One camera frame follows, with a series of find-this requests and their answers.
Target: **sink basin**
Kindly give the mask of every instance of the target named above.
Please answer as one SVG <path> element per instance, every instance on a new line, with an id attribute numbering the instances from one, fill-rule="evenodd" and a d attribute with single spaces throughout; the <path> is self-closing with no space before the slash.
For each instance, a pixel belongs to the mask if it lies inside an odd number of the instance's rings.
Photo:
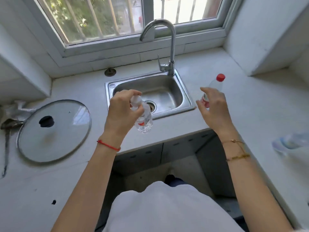
<path id="1" fill-rule="evenodd" d="M 123 89 L 141 91 L 141 99 L 149 104 L 153 120 L 195 108 L 176 70 L 173 77 L 159 72 L 107 82 L 105 89 L 108 106 L 115 93 Z"/>

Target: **sink rim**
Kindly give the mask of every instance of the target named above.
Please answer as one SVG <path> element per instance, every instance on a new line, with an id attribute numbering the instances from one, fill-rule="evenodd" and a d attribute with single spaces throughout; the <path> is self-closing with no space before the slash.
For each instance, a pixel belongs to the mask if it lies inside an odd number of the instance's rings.
<path id="1" fill-rule="evenodd" d="M 138 75 L 138 76 L 134 76 L 134 77 L 127 77 L 127 78 L 122 78 L 122 79 L 118 79 L 118 80 L 114 80 L 114 81 L 108 81 L 105 83 L 105 91 L 106 91 L 106 100 L 107 100 L 107 107 L 109 108 L 110 105 L 110 99 L 113 97 L 113 91 L 115 90 L 115 88 L 124 83 L 124 82 L 128 82 L 128 81 L 134 81 L 134 80 L 138 80 L 138 79 L 142 79 L 142 78 L 148 78 L 148 77 L 154 77 L 154 76 L 158 76 L 158 75 L 167 75 L 167 72 L 150 72 L 147 74 L 142 74 L 142 75 Z M 171 77 L 176 84 L 178 85 L 180 92 L 182 93 L 183 96 L 183 100 L 182 103 L 173 109 L 169 109 L 160 113 L 156 113 L 156 114 L 152 114 L 152 119 L 156 120 L 156 119 L 160 119 L 163 117 L 167 117 L 167 116 L 172 116 L 172 115 L 176 115 L 179 113 L 183 113 L 186 111 L 190 111 L 190 110 L 194 110 L 195 109 L 195 104 L 192 102 L 192 98 L 189 95 L 186 86 L 184 85 L 184 83 L 182 82 L 180 75 L 178 73 L 178 71 L 175 69 L 175 75 L 173 77 Z M 110 88 L 110 84 L 116 84 L 114 87 Z"/>

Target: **forearm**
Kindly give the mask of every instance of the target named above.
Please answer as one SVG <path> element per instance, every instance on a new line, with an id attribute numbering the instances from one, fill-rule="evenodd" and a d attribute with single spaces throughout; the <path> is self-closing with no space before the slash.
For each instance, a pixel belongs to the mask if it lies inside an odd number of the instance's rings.
<path id="1" fill-rule="evenodd" d="M 97 144 L 52 232 L 95 230 L 115 156 L 116 151 Z"/>
<path id="2" fill-rule="evenodd" d="M 229 140 L 239 140 L 236 129 L 219 136 L 227 158 L 243 154 L 242 148 Z M 250 232 L 287 232 L 292 227 L 264 183 L 251 158 L 228 161 L 235 193 Z"/>

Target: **red bottle cap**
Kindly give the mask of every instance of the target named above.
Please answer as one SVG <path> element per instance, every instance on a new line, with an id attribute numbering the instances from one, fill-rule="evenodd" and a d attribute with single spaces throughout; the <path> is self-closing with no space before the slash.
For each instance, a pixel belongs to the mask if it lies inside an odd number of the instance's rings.
<path id="1" fill-rule="evenodd" d="M 218 76 L 217 76 L 217 81 L 220 81 L 220 82 L 222 82 L 222 81 L 224 81 L 224 79 L 225 79 L 225 75 L 224 74 L 218 74 Z"/>

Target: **faucet handle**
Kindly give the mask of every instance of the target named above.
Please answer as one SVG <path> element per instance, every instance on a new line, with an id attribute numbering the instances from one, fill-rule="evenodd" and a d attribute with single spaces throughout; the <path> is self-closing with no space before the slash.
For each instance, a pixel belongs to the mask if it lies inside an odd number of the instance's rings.
<path id="1" fill-rule="evenodd" d="M 161 72 L 168 71 L 170 69 L 170 66 L 168 64 L 161 64 L 160 63 L 159 55 L 158 55 L 158 63 L 159 63 L 159 68 L 160 68 Z"/>

